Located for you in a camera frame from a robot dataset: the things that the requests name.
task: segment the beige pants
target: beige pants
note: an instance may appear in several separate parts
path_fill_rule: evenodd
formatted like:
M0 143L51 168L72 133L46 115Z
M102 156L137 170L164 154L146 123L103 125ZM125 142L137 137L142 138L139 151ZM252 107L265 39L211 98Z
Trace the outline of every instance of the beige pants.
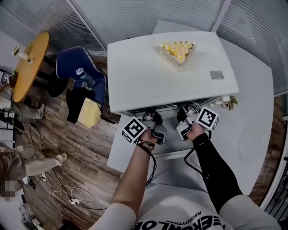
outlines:
M27 176L35 176L46 172L56 166L62 166L63 157L57 155L56 157L45 158L41 151L36 150L33 146L17 146L13 148L20 156L23 165L25 166ZM42 159L34 159L36 155L41 155Z
M12 105L12 109L13 112L21 115L25 118L31 118L31 119L42 119L42 114L41 114L41 110L40 109L34 109L34 108L30 108L27 105L24 105L22 103L13 103Z

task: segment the hand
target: hand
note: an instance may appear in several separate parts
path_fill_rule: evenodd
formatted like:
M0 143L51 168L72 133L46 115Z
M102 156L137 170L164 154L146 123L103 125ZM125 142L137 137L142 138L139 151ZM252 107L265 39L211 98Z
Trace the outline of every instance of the hand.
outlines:
M152 136L151 130L145 130L144 133L141 134L140 139L152 144L156 144L158 141L157 137Z
M191 126L191 131L189 133L186 134L186 136L188 137L189 140L194 141L194 139L196 137L198 137L199 135L205 133L204 129L202 128L201 125L199 124L193 124Z

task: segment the wooden floor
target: wooden floor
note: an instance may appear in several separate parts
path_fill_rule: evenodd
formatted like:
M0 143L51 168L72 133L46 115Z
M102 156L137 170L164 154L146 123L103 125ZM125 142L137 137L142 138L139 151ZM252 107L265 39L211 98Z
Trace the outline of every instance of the wooden floor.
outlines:
M62 167L55 168L60 181L69 186L88 190L95 198L95 203L87 205L81 203L81 205L90 208L108 207L122 176L120 172L106 166L117 125L102 120L89 129L80 123L69 123L66 120L68 107L65 92L59 97L52 98L45 91L32 87L29 94L46 104L44 118L37 122L44 147L58 153L68 152L70 155L70 159ZM282 102L280 98L277 98L274 102L274 121L268 154L251 194L251 198L256 203L259 203L267 190L279 160L284 136L281 113ZM35 147L41 149L38 131L33 127L30 131ZM31 140L26 133L16 135L16 145L28 143L31 143ZM52 170L48 174L58 181ZM24 198L45 229L59 229L61 223L59 206L61 206L62 218L71 220L81 229L88 229L104 212L104 210L83 208L79 211L69 203L65 189L49 180L53 189L59 187L62 191L62 195L54 194L53 203L51 194L53 192L50 191L49 184L40 180L39 176L34 177L33 180L36 188L33 190L24 186ZM91 197L83 191L79 199L91 201Z

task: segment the slice of cake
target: slice of cake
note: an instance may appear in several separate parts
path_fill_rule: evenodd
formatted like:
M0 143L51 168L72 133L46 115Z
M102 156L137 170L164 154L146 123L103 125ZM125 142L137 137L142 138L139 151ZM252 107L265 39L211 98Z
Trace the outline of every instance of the slice of cake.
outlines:
M196 42L174 41L159 44L159 53L176 70L181 71L196 48Z

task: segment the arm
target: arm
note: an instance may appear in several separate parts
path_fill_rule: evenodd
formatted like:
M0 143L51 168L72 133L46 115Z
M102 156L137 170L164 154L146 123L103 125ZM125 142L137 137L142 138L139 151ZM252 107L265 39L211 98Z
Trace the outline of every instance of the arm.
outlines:
M228 200L242 195L236 177L199 124L192 125L191 132L187 134L187 137L193 142L207 191L219 213Z
M187 137L193 141L207 191L223 219L236 230L280 229L272 216L242 194L233 171L220 157L199 124L192 125Z
M145 131L141 140L156 144L151 130ZM150 155L136 146L129 165L115 190L112 204L90 230L131 229L141 205L149 168Z
M151 130L145 131L141 140L156 144L157 138ZM136 146L123 178L113 196L112 203L121 203L130 207L137 215L145 191L150 155Z

